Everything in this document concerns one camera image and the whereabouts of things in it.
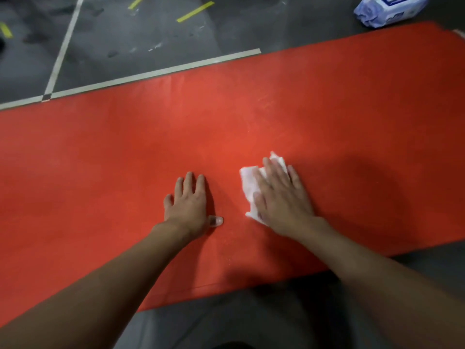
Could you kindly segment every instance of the person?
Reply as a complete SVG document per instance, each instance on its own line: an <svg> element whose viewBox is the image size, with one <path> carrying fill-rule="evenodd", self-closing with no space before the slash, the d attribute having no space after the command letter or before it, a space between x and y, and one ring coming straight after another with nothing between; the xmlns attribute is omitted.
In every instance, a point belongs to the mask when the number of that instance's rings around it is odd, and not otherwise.
<svg viewBox="0 0 465 349"><path fill-rule="evenodd" d="M465 304L401 264L358 245L315 215L292 166L264 158L254 176L262 219L300 242L340 278L402 348L465 348ZM111 348L172 258L222 218L206 215L205 177L179 178L165 221L114 260L0 328L0 348Z"/></svg>

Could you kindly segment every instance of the dark floor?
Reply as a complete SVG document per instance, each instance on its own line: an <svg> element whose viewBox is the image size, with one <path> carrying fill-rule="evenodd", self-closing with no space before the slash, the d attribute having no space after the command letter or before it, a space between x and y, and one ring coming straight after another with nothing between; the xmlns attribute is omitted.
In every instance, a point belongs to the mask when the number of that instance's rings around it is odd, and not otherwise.
<svg viewBox="0 0 465 349"><path fill-rule="evenodd" d="M42 96L77 0L8 0L13 33L0 55L0 104ZM360 0L84 0L55 91L260 48L275 52L367 32ZM215 5L178 23L200 5ZM431 0L415 19L465 30L465 0ZM465 243L399 258L452 291L465 290ZM137 314L117 348L389 347L327 273Z"/></svg>

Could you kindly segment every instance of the person's left hand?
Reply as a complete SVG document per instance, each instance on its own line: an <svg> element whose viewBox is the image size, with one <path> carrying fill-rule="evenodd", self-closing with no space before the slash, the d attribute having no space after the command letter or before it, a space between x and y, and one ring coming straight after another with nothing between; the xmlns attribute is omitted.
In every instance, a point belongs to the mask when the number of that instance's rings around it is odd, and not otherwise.
<svg viewBox="0 0 465 349"><path fill-rule="evenodd" d="M174 203L171 194L163 201L165 221L172 222L186 229L193 238L202 236L208 228L219 227L223 218L206 215L205 176L199 175L193 192L193 173L186 178L178 178L174 188Z"/></svg>

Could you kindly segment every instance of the hand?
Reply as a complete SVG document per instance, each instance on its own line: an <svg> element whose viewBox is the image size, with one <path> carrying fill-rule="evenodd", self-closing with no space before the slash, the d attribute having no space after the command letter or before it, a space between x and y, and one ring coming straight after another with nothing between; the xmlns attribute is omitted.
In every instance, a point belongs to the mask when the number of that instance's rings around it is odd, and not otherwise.
<svg viewBox="0 0 465 349"><path fill-rule="evenodd" d="M292 166L288 166L288 175L275 159L264 158L263 165L268 182L255 168L253 174L261 193L254 193L253 199L266 224L277 234L297 241L308 229L330 228L323 218L315 216L307 192Z"/></svg>
<svg viewBox="0 0 465 349"><path fill-rule="evenodd" d="M186 179L178 178L174 187L174 204L171 194L163 201L165 207L165 221L177 224L186 229L193 239L202 236L210 227L219 227L223 218L206 215L205 176L199 175L193 192L193 174L187 173Z"/></svg>

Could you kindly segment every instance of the yellow tape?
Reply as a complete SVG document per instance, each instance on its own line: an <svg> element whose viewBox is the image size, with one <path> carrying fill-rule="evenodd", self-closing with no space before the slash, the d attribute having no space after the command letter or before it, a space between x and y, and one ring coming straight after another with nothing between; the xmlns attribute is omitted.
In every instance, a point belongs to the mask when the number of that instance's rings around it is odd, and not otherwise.
<svg viewBox="0 0 465 349"><path fill-rule="evenodd" d="M6 23L0 22L0 29L5 38L13 38L13 34L11 33L11 30L8 28Z"/></svg>
<svg viewBox="0 0 465 349"><path fill-rule="evenodd" d="M213 1L209 1L205 5L201 5L199 8L196 8L194 11L189 12L186 16L182 16L181 18L178 18L177 21L179 23L184 22L186 19L196 15L197 13L205 10L206 8L208 8L208 7L210 7L210 6L214 5L214 4L215 3Z"/></svg>
<svg viewBox="0 0 465 349"><path fill-rule="evenodd" d="M128 10L133 10L134 8L136 8L136 6L138 4L140 4L142 2L142 0L135 0L131 5L129 5L129 7L127 8Z"/></svg>

